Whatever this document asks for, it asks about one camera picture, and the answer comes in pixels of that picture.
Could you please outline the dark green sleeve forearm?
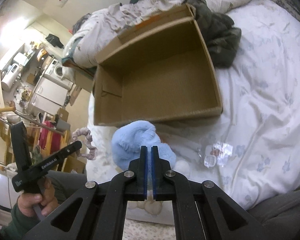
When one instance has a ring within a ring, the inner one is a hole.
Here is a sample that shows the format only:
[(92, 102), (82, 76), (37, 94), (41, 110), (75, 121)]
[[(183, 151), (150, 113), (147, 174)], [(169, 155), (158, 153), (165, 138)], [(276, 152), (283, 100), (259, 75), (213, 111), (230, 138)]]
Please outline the dark green sleeve forearm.
[(0, 234), (3, 239), (22, 239), (28, 231), (40, 222), (36, 215), (34, 215), (34, 217), (27, 217), (21, 213), (17, 204), (15, 204), (11, 210), (11, 216), (12, 221), (8, 224), (8, 226), (4, 226), (0, 229)]

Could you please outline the person's left hand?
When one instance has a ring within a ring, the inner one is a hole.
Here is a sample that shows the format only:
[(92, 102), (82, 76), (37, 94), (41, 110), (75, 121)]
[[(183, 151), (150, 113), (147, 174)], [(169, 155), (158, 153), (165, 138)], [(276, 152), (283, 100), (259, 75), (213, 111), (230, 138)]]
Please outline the person's left hand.
[(26, 217), (34, 217), (36, 215), (34, 207), (39, 205), (42, 206), (39, 211), (43, 217), (48, 216), (59, 206), (55, 188), (49, 178), (44, 180), (44, 193), (22, 193), (17, 200), (19, 210)]

